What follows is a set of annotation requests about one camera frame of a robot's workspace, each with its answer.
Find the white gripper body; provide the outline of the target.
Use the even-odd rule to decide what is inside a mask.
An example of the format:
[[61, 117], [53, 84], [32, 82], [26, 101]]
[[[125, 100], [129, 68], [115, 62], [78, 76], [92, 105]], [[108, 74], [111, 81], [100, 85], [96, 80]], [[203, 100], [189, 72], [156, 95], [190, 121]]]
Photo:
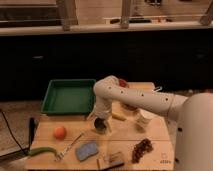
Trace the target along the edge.
[[107, 120], [112, 114], [112, 101], [96, 97], [93, 113], [96, 117]]

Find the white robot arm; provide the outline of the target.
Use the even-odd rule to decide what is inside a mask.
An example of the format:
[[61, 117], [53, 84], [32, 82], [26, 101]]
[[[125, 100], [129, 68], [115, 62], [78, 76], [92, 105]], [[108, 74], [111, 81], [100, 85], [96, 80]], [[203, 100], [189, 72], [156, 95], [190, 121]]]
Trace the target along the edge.
[[213, 171], [213, 93], [190, 97], [119, 85], [113, 75], [97, 81], [94, 113], [107, 120], [112, 101], [141, 108], [177, 122], [174, 153], [175, 171]]

